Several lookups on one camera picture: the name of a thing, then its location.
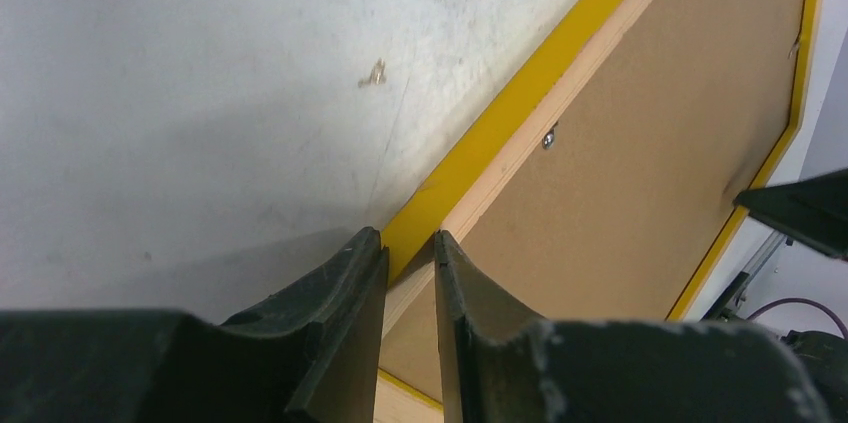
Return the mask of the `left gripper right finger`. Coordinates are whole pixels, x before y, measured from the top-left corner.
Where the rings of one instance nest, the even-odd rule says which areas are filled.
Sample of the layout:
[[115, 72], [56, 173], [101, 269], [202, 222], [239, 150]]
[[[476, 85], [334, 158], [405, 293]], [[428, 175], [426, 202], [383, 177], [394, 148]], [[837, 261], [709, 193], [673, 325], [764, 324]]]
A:
[[434, 236], [448, 422], [825, 422], [800, 360], [750, 324], [556, 321]]

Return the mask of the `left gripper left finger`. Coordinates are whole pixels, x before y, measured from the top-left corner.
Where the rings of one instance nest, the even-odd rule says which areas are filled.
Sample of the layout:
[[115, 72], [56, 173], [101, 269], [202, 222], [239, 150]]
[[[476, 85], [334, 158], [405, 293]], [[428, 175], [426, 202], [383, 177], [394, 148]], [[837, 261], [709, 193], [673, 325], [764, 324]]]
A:
[[5, 311], [5, 422], [369, 422], [389, 251], [365, 227], [214, 325], [170, 309]]

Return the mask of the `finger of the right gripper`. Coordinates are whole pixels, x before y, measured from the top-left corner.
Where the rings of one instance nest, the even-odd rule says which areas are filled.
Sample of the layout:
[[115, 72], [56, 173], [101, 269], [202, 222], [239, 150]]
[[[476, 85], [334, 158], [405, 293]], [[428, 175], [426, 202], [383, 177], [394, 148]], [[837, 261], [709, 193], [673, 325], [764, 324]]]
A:
[[847, 170], [740, 192], [748, 216], [829, 258], [847, 259]]

